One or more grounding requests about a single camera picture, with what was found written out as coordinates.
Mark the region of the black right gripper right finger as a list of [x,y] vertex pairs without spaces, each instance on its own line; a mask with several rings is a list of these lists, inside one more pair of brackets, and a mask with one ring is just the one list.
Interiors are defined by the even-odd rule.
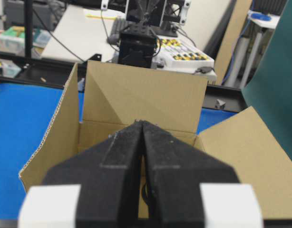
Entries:
[[200,183],[239,183],[234,168],[144,121],[149,218],[156,228],[203,228]]

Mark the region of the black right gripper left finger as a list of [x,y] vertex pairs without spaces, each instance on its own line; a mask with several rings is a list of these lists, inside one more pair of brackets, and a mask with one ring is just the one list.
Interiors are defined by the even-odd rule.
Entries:
[[81,185],[77,228],[128,228],[138,218],[142,122],[50,168],[42,185]]

